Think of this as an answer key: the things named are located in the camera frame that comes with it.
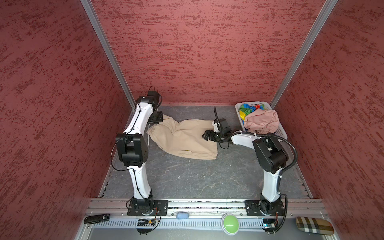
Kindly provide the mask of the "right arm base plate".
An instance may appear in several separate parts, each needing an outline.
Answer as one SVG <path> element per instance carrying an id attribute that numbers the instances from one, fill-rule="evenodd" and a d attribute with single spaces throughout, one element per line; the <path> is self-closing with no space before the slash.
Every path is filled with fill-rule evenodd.
<path id="1" fill-rule="evenodd" d="M 273 217 L 275 215 L 283 216 L 285 214 L 285 206 L 281 199 L 271 203 L 266 200 L 246 200 L 245 210 L 247 216 Z"/>

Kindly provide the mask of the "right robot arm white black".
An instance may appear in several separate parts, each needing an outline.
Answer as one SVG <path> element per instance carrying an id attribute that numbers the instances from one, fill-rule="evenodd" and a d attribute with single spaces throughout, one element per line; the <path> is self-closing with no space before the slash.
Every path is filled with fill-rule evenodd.
<path id="1" fill-rule="evenodd" d="M 265 216 L 272 215 L 282 202 L 280 191 L 282 171 L 289 159 L 281 144 L 283 139 L 274 134 L 260 135 L 241 130 L 232 132 L 225 119 L 214 120 L 213 127 L 213 130 L 206 130 L 203 133 L 204 140 L 240 145 L 255 151 L 264 174 L 259 210 Z"/>

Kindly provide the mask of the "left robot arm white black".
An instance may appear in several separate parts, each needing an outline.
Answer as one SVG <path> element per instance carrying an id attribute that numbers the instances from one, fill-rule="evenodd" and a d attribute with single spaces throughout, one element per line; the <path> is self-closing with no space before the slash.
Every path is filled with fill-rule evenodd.
<path id="1" fill-rule="evenodd" d="M 144 133 L 147 125 L 163 121 L 163 113 L 158 111 L 161 103 L 161 95 L 156 91 L 149 91 L 146 96 L 139 97 L 133 119 L 125 131 L 116 136 L 119 160 L 130 172 L 133 183 L 134 193 L 130 204 L 132 209 L 142 215 L 152 214 L 155 208 L 146 172 L 149 148 Z"/>

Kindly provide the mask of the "beige shorts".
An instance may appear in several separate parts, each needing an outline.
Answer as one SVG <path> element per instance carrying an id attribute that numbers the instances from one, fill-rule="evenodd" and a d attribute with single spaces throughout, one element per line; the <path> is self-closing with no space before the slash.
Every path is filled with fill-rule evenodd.
<path id="1" fill-rule="evenodd" d="M 218 156 L 217 143 L 203 139 L 205 131 L 213 129 L 210 120 L 177 122 L 164 115 L 163 121 L 150 127 L 147 134 L 168 154 L 188 159 L 215 160 Z"/>

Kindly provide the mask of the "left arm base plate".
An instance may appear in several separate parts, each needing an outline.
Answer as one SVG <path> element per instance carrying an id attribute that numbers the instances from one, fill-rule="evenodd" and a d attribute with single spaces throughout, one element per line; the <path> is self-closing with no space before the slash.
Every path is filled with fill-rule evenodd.
<path id="1" fill-rule="evenodd" d="M 168 200 L 138 200 L 130 201 L 127 209 L 128 216 L 166 216 Z"/>

